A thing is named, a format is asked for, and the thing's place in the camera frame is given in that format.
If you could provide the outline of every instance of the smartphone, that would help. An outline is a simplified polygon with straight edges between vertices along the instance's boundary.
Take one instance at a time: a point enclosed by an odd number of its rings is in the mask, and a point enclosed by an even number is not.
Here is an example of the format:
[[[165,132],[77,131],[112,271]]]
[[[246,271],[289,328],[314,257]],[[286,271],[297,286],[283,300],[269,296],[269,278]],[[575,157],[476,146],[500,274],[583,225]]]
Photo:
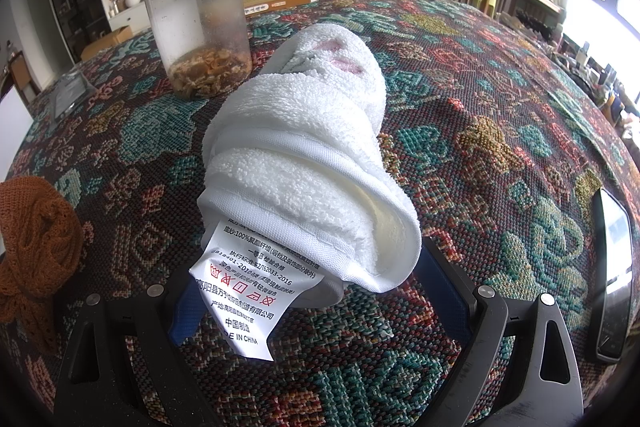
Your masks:
[[[604,188],[592,200],[596,287],[589,329],[590,355],[605,363],[622,356],[631,310],[631,227],[625,207]]]

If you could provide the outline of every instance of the blue gripper pad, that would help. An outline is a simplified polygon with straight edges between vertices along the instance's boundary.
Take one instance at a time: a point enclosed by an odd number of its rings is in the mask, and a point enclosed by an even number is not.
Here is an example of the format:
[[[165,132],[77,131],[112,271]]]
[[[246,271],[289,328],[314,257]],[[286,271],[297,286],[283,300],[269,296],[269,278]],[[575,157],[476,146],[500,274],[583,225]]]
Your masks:
[[[180,346],[186,338],[195,334],[206,312],[207,307],[200,295],[198,284],[190,276],[187,288],[175,303],[174,321],[168,332],[174,346]]]
[[[447,335],[465,346],[472,336],[468,308],[424,243],[414,274],[427,293]]]

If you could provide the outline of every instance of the transparent jar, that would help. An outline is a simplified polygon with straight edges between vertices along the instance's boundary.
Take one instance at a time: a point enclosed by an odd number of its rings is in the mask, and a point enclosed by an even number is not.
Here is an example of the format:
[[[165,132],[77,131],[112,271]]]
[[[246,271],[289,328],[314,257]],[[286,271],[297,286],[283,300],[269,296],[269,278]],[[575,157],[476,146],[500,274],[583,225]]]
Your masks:
[[[251,73],[242,0],[145,0],[162,63],[177,95],[235,89]]]

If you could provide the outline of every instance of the table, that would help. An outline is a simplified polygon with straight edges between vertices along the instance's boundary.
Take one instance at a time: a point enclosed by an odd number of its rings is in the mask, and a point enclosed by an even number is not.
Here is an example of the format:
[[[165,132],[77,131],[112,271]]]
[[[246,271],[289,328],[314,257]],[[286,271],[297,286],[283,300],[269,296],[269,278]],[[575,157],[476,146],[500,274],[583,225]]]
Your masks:
[[[343,25],[374,52],[387,88],[383,162],[422,233],[476,284],[556,296],[588,402],[607,376],[584,360],[590,200],[601,184],[625,204],[640,251],[640,174],[609,123],[528,42],[445,0],[318,0],[258,14],[248,25],[254,74],[314,22]],[[49,408],[84,298],[136,295],[199,257],[200,144],[223,102],[175,97],[150,32],[81,68],[97,93],[54,132],[40,100],[10,173],[44,176],[84,232],[78,270],[54,298],[58,355],[41,356],[19,325],[0,326],[0,342]],[[636,286],[638,266],[636,255]],[[164,418],[136,340],[124,342],[147,408]],[[319,426],[410,425],[461,350],[413,276],[383,295],[352,285],[334,307],[289,309],[270,346],[274,363],[238,357],[207,315],[180,352],[227,425],[297,425],[304,416]],[[474,418],[488,412],[510,349],[505,341]]]

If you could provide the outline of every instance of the brown knitted item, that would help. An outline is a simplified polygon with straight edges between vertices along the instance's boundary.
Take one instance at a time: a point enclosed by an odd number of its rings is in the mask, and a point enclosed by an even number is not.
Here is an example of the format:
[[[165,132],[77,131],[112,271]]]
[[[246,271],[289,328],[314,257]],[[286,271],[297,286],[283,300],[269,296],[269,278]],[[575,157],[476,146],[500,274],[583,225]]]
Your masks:
[[[0,184],[0,322],[20,319],[42,353],[55,353],[52,296],[78,267],[82,228],[69,203],[43,178]]]

